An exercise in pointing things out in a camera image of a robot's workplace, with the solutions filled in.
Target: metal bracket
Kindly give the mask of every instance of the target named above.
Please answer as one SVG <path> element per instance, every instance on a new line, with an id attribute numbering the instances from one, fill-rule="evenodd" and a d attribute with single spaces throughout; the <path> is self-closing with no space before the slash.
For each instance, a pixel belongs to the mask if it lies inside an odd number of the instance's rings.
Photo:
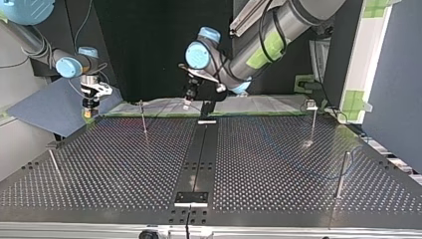
<path id="1" fill-rule="evenodd" d="M 208 192 L 178 192 L 175 207 L 208 207 Z"/>

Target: robot end effector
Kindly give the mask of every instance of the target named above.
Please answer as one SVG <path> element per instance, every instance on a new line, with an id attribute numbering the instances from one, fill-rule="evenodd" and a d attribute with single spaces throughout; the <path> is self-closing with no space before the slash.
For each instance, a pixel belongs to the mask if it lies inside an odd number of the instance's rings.
<path id="1" fill-rule="evenodd" d="M 12 36 L 28 57 L 56 68 L 64 78 L 80 78 L 85 116 L 91 118 L 100 100 L 112 93 L 112 88 L 100 81 L 100 75 L 103 75 L 101 70 L 106 64 L 99 64 L 99 54 L 95 48 L 81 47 L 75 55 L 52 48 L 48 40 L 33 27 L 50 16 L 54 2 L 4 1 L 0 3 L 0 11 L 8 20 L 0 19 L 0 29 Z"/>

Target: vertical post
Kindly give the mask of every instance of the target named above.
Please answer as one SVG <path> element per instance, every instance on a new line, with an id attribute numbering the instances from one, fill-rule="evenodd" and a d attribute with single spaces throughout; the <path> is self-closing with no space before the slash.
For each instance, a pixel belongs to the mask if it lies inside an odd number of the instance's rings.
<path id="1" fill-rule="evenodd" d="M 316 120 L 317 120 L 317 109 L 314 110 L 314 120 L 313 120 L 313 132 L 316 128 Z"/>
<path id="2" fill-rule="evenodd" d="M 143 109 L 143 101 L 142 100 L 139 101 L 139 110 L 140 110 L 140 114 L 142 115 L 143 132 L 147 133 L 146 123 L 145 123 L 145 115 L 144 115 L 144 109 Z"/>
<path id="3" fill-rule="evenodd" d="M 340 175 L 338 177 L 338 185 L 337 185 L 337 190 L 335 191 L 335 199 L 340 199 L 341 198 L 341 192 L 342 192 L 342 188 L 343 188 L 343 184 L 344 184 L 344 178 L 345 178 L 345 173 L 346 173 L 346 163 L 350 160 L 350 152 L 347 151 L 344 154 L 344 158 L 341 164 L 341 170 L 340 170 Z"/>
<path id="4" fill-rule="evenodd" d="M 54 167 L 60 173 L 59 165 L 57 164 L 56 157 L 54 156 L 54 150 L 60 149 L 64 145 L 63 142 L 52 141 L 47 144 L 47 150 L 49 151 L 50 157 L 53 160 Z"/>
<path id="5" fill-rule="evenodd" d="M 53 151 L 51 149 L 49 149 L 49 153 L 50 153 L 50 157 L 53 160 L 54 167 L 56 168 L 57 171 L 60 171 L 59 166 L 57 165 L 57 162 L 56 162 L 56 158 L 54 157 Z"/>

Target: black curtain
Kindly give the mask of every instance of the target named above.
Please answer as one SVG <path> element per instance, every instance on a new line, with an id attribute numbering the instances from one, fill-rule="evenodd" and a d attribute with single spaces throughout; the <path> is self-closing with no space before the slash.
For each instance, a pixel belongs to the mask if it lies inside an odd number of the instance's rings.
<path id="1" fill-rule="evenodd" d="M 182 97 L 185 73 L 177 65 L 202 26 L 228 37 L 232 0 L 97 0 L 97 14 L 123 98 L 128 102 Z"/>

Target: black backdrop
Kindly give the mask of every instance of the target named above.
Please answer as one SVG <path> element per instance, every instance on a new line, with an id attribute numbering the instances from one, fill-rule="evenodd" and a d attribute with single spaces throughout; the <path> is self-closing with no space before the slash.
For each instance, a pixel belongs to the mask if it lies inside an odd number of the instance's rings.
<path id="1" fill-rule="evenodd" d="M 221 48 L 231 51 L 232 0 L 96 0 L 95 5 L 128 102 L 182 97 L 185 75 L 177 65 L 201 26 L 219 30 Z"/>
<path id="2" fill-rule="evenodd" d="M 185 74 L 177 65 L 184 62 L 184 52 L 202 26 L 219 30 L 220 49 L 237 53 L 258 29 L 252 27 L 242 39 L 233 41 L 232 49 L 228 29 L 234 1 L 96 0 L 105 44 L 124 100 L 182 97 Z M 296 75 L 313 73 L 309 40 L 314 38 L 312 30 L 297 38 L 282 60 L 256 79 L 248 92 L 293 94 Z"/>

